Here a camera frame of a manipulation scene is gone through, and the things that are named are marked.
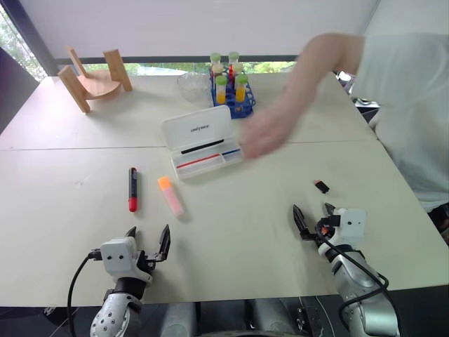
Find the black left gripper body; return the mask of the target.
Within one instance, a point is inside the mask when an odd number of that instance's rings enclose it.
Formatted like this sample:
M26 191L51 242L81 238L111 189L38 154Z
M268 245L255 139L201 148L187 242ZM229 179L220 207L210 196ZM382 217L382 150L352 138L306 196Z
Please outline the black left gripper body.
M156 265L156 253L147 254L144 250L138 251L136 268L138 277L145 282L152 281L152 274Z

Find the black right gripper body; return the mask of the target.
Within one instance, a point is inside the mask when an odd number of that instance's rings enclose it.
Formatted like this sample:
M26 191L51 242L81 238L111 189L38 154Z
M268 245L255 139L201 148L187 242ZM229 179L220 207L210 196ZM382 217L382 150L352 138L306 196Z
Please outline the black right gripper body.
M307 223L303 220L301 224L301 238L306 241L313 241L317 246L321 246L326 240L331 239L336 228L340 226L341 216L330 215L321 218L316 226L315 232L310 232Z

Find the person's bare hand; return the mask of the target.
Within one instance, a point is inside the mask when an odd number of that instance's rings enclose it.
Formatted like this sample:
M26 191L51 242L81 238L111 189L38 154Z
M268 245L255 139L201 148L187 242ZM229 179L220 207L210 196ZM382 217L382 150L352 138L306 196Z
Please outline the person's bare hand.
M256 112L241 131L240 144L245 158L258 158L279 149L293 132L298 117L294 107L284 104Z

